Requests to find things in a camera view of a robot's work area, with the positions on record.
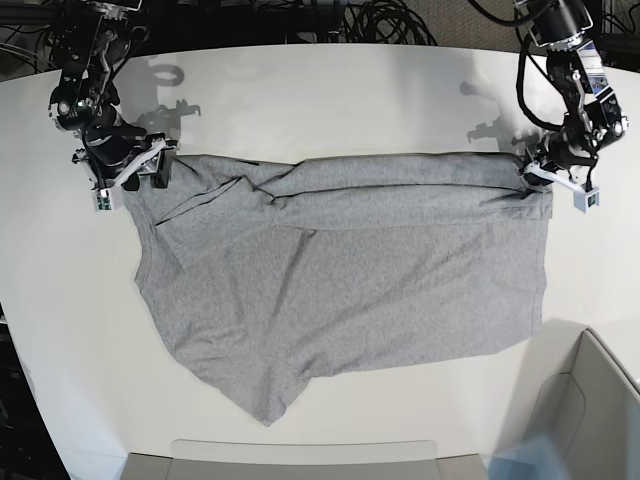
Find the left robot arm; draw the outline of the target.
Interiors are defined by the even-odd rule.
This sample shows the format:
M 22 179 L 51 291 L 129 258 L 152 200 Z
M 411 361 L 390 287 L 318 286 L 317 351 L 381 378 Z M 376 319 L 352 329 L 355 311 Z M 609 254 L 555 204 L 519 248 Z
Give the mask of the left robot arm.
M 526 150 L 521 175 L 532 187 L 546 187 L 560 171 L 586 167 L 593 170 L 600 151 L 622 139 L 628 119 L 611 87 L 594 42 L 587 32 L 593 21 L 581 1 L 516 1 L 519 19 L 528 21 L 519 57 L 516 92 L 528 118 L 533 113 L 524 102 L 524 66 L 531 44 L 547 52 L 546 75 L 566 106 L 563 122 L 533 120 L 544 130 L 539 142 Z

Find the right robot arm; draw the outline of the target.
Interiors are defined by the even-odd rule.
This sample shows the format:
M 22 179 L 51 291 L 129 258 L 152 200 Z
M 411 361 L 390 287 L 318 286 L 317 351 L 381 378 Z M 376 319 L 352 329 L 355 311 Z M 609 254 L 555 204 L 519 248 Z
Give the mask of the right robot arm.
M 145 1 L 77 1 L 69 9 L 53 49 L 61 56 L 58 85 L 48 113 L 56 128 L 81 142 L 72 162 L 88 169 L 94 190 L 139 188 L 148 176 L 151 186 L 169 184 L 167 152 L 177 142 L 126 122 L 115 79 L 150 31 Z

